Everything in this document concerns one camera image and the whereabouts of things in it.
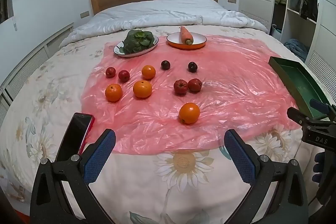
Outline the blue gloved right hand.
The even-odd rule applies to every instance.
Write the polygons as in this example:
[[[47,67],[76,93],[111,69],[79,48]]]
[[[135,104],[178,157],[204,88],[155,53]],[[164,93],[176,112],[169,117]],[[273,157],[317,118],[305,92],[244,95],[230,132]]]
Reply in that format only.
[[[313,167],[314,175],[312,181],[318,184],[324,179],[325,176],[325,152],[319,152],[315,155],[315,165]]]

